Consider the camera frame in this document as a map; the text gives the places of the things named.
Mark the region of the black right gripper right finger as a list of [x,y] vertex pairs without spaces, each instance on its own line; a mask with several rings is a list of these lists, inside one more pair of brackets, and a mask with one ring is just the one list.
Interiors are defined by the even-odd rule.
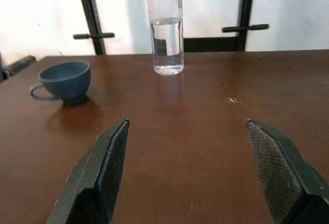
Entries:
[[246,122],[257,178],[274,223],[328,223],[328,182],[292,140],[261,121]]

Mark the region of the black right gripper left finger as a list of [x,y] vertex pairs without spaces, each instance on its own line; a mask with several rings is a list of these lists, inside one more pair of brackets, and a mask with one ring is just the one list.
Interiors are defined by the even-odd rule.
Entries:
[[123,173],[129,119],[107,126],[73,167],[47,223],[110,223]]

